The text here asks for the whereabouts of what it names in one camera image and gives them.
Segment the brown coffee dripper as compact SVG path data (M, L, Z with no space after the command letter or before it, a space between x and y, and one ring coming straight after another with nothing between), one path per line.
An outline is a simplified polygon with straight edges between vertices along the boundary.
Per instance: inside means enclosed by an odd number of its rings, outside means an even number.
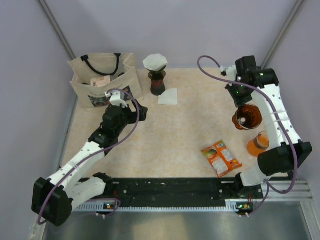
M253 104L245 104L237 109L232 122L238 130L253 130L260 126L263 117L259 108Z

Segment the white paper coffee filters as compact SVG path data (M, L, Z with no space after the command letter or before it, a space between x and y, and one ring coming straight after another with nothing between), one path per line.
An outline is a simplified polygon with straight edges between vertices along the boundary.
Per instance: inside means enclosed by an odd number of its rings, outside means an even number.
M170 88L164 91L158 97L158 105L165 105L165 106L177 106L178 105L178 89L177 88Z

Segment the olive green coffee dripper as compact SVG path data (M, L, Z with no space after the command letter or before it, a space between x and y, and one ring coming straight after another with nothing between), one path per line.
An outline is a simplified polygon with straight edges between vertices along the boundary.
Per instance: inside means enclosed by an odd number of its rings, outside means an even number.
M160 71L150 71L148 73L148 78L152 81L162 81L166 76L166 72L164 70Z

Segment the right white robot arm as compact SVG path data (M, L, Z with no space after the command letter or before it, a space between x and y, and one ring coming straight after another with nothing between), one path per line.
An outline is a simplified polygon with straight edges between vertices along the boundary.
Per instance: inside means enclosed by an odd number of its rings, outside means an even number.
M253 55L244 56L235 61L234 82L225 88L238 109L255 101L269 139L269 149L259 154L252 167L236 175L234 194L245 198L252 187L279 173L292 173L296 180L299 167L312 152L312 145L304 142L294 129L275 71L257 66Z

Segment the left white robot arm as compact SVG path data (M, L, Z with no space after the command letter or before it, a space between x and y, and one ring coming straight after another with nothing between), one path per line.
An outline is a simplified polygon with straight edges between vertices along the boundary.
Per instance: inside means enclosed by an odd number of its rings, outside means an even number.
M136 128L138 123L146 120L148 108L135 100L133 104L135 112L128 106L108 106L100 126L82 149L56 173L47 179L40 177L34 183L31 209L38 215L38 225L50 222L59 227L79 205L99 195L106 199L113 194L113 185L101 176L93 176L85 182L80 182L80 179L122 143L119 136L126 126Z

